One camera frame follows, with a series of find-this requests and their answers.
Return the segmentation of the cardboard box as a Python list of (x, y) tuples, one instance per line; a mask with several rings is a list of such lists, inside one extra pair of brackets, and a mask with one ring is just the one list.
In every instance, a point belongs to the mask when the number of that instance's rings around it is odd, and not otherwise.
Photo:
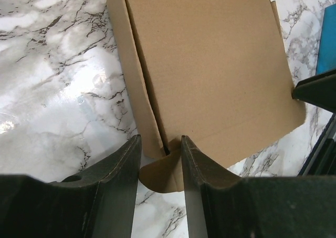
[(143, 153), (139, 179), (184, 189), (181, 138), (223, 167), (301, 126), (271, 0), (107, 0)]

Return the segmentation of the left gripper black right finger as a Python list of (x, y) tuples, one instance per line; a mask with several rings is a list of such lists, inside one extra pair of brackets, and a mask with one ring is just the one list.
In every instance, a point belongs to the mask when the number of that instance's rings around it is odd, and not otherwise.
[(190, 237), (335, 237), (335, 176), (240, 177), (182, 137)]

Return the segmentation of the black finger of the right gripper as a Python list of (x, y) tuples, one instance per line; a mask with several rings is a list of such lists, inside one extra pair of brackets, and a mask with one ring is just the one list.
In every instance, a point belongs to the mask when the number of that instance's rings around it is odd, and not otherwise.
[(292, 98), (335, 113), (335, 81), (335, 69), (307, 78), (297, 83)]

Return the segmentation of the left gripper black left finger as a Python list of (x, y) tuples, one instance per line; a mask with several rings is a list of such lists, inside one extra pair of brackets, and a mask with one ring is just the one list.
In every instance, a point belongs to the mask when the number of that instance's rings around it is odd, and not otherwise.
[(61, 182), (1, 175), (1, 237), (130, 237), (141, 152), (135, 135)]

